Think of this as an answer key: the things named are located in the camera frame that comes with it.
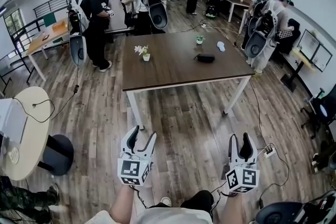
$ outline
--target shoe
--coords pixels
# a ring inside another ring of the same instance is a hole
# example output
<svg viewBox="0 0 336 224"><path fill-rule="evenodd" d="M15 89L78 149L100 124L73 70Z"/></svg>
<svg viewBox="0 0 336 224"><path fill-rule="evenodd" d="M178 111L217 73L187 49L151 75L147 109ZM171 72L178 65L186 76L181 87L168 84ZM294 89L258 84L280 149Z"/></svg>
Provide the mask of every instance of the shoe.
<svg viewBox="0 0 336 224"><path fill-rule="evenodd" d="M57 204L56 205L59 205L60 197L59 197L59 187L58 187L58 185L56 183L52 184L49 187L49 190L56 192L56 195L57 195Z"/></svg>
<svg viewBox="0 0 336 224"><path fill-rule="evenodd" d="M108 67L108 68L105 68L105 69L100 69L100 70L99 70L99 72L102 72L102 73L104 73L104 72L106 72L106 70L110 69L110 68L111 68L111 66L112 66L112 62L111 62L111 61L109 61L109 67Z"/></svg>
<svg viewBox="0 0 336 224"><path fill-rule="evenodd" d="M163 197L160 202L164 205L172 207L172 201L169 199L169 197Z"/></svg>

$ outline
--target ceiling light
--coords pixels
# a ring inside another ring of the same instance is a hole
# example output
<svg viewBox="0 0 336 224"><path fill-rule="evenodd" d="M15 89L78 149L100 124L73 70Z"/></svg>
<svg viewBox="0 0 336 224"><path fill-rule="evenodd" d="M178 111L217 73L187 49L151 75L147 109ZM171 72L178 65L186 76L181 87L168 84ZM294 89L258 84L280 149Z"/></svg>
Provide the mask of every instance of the ceiling light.
<svg viewBox="0 0 336 224"><path fill-rule="evenodd" d="M1 16L6 10L7 10L6 7L2 7L2 8L0 9L0 16Z"/></svg>

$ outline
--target white robot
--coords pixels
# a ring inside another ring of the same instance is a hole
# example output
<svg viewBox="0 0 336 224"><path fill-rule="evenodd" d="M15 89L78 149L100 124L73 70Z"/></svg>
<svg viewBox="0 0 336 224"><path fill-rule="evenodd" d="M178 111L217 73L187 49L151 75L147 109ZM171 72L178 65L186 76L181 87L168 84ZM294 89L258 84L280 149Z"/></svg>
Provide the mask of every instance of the white robot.
<svg viewBox="0 0 336 224"><path fill-rule="evenodd" d="M229 190L234 193L246 193L258 186L257 148L247 133L243 136L244 144L239 151L235 134L230 137L229 171L225 173Z"/></svg>
<svg viewBox="0 0 336 224"><path fill-rule="evenodd" d="M142 150L134 152L135 143L139 132L139 126L128 131L121 140L120 158L118 158L118 177L125 185L143 186L149 172L152 169L152 156L156 133L148 139Z"/></svg>

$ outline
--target black backpack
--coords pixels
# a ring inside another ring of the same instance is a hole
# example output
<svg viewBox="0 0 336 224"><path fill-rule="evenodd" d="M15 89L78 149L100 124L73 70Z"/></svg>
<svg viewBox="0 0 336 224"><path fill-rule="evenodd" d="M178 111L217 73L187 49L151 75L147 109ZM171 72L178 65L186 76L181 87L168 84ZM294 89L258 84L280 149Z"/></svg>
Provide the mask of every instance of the black backpack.
<svg viewBox="0 0 336 224"><path fill-rule="evenodd" d="M254 3L253 14L252 14L253 17L259 18L261 16L261 11L264 9L268 1L269 0L257 0Z"/></svg>

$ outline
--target round table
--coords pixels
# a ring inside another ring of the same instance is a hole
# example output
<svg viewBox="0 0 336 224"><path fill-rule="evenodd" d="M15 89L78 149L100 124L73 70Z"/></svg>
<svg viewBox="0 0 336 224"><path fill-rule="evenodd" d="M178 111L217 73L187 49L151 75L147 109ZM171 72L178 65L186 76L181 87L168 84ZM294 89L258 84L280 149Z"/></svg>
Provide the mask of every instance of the round table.
<svg viewBox="0 0 336 224"><path fill-rule="evenodd" d="M20 100L28 114L39 121L43 121L51 113L50 102L44 102L33 108L34 103L41 103L49 99L46 91L40 87L29 87L15 98ZM48 135L49 121L50 119L39 123L28 116L20 144L4 139L3 146L6 147L7 154L3 154L1 166L10 179L25 179L36 166L50 171L53 175L64 175L69 171L74 158L73 146L63 135ZM14 147L19 151L19 159L16 164L11 161L8 155L8 152Z"/></svg>

